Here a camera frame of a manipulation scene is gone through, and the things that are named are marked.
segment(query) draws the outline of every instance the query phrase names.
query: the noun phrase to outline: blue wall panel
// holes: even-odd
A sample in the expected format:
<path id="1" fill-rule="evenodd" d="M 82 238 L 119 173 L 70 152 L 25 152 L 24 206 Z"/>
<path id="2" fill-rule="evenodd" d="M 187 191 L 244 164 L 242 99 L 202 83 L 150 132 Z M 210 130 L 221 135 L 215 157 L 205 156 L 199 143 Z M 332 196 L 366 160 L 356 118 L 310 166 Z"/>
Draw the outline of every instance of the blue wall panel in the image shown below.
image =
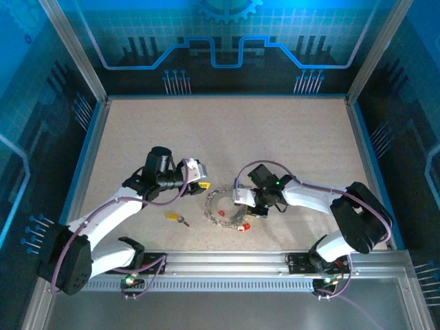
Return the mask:
<path id="1" fill-rule="evenodd" d="M 174 69 L 195 94 L 344 93 L 392 4 L 61 3 L 109 94 L 185 94 Z"/>
<path id="2" fill-rule="evenodd" d="M 31 217 L 60 219 L 96 101 L 37 0 L 2 2 L 0 22 L 0 319 L 12 330 L 36 281 L 29 230 L 44 234 Z"/>
<path id="3" fill-rule="evenodd" d="M 414 1 L 359 97 L 404 243 L 416 264 L 440 262 L 439 15 L 438 1 Z M 440 319 L 438 309 L 432 312 Z"/>

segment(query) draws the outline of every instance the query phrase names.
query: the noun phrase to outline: yellow key tag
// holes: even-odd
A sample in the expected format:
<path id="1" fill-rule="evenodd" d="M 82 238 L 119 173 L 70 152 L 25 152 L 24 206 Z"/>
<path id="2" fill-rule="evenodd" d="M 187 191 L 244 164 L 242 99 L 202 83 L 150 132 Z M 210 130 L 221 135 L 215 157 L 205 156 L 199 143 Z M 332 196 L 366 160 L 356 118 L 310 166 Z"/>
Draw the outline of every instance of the yellow key tag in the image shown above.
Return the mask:
<path id="1" fill-rule="evenodd" d="M 173 220 L 173 221 L 179 220 L 179 215 L 177 213 L 167 213 L 165 217 L 168 220 Z"/>
<path id="2" fill-rule="evenodd" d="M 203 189 L 208 189 L 210 185 L 210 182 L 199 182 L 199 187 Z"/>

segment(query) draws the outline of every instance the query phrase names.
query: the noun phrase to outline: gear graphic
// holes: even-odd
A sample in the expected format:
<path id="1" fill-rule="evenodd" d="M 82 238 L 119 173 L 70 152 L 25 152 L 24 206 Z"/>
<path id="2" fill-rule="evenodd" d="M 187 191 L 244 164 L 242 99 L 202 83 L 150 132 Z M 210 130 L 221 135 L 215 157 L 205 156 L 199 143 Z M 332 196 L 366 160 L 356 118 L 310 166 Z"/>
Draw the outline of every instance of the gear graphic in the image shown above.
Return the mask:
<path id="1" fill-rule="evenodd" d="M 39 24 L 41 6 L 38 0 L 5 0 L 3 4 L 25 33 L 30 33 Z"/>
<path id="2" fill-rule="evenodd" d="M 199 0 L 197 8 L 200 14 L 205 14 L 206 19 L 228 24 L 248 19 L 248 14 L 255 14 L 256 7 L 262 4 L 262 0 Z"/>

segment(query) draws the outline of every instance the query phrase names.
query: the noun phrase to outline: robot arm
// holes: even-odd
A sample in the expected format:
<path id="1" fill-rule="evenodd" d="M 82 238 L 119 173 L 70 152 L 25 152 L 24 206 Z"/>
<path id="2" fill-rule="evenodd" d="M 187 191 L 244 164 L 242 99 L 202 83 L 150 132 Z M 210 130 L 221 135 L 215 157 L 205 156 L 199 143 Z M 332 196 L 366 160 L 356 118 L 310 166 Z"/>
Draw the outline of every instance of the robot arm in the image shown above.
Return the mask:
<path id="1" fill-rule="evenodd" d="M 266 217 L 271 206 L 304 206 L 333 215 L 339 230 L 322 237 L 310 249 L 310 260 L 320 270 L 321 264 L 332 263 L 354 251 L 367 254 L 387 234 L 383 223 L 366 208 L 347 197 L 352 195 L 380 213 L 391 227 L 392 217 L 373 193 L 359 182 L 349 187 L 326 187 L 317 190 L 314 184 L 294 180 L 290 175 L 280 179 L 264 165 L 257 166 L 248 177 L 256 185 L 254 189 L 237 189 L 236 204 L 249 206 L 247 213 Z"/>
<path id="2" fill-rule="evenodd" d="M 183 173 L 188 173 L 184 191 Z M 96 213 L 93 221 L 87 223 L 80 236 L 71 242 L 61 264 L 56 286 L 71 295 L 80 291 L 91 277 L 103 272 L 117 267 L 139 268 L 144 262 L 144 246 L 138 242 L 122 237 L 109 245 L 96 247 L 97 244 L 125 219 L 141 211 L 145 206 L 142 200 L 154 204 L 152 200 L 160 192 L 174 188 L 180 190 L 179 196 L 202 193 L 207 189 L 206 184 L 199 182 L 204 177 L 205 166 L 198 160 L 183 159 L 176 167 L 170 150 L 163 147 L 153 148 L 147 156 L 145 166 L 128 178 L 112 198 L 68 225 L 55 223 L 47 229 L 38 254 L 37 275 L 47 281 L 52 280 L 56 263 L 68 240 L 82 224 L 87 223 L 89 216 L 97 209 L 100 212 Z M 124 200 L 123 197 L 129 197 L 130 200 Z"/>

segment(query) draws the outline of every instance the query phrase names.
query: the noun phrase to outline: beige work surface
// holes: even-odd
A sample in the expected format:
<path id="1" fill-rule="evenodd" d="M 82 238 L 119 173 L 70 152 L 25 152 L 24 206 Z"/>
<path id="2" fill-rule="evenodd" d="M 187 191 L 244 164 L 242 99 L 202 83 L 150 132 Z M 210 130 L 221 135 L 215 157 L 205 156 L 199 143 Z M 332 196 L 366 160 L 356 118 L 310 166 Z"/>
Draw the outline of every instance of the beige work surface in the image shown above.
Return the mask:
<path id="1" fill-rule="evenodd" d="M 231 184 L 244 165 L 264 159 L 280 162 L 311 182 L 366 184 L 342 98 L 113 100 L 82 214 L 110 198 L 144 165 L 153 146 L 171 149 L 176 163 L 185 157 L 199 159 L 206 165 L 210 189 Z M 245 176 L 241 182 L 250 184 Z M 165 192 L 157 201 L 176 193 Z M 186 196 L 167 207 L 147 206 L 101 243 L 128 236 L 148 250 L 308 250 L 322 235 L 338 229 L 332 216 L 289 207 L 284 214 L 272 208 L 267 219 L 250 219 L 251 229 L 240 233 L 205 218 L 206 196 Z M 167 220 L 170 211 L 183 215 L 190 227 Z"/>

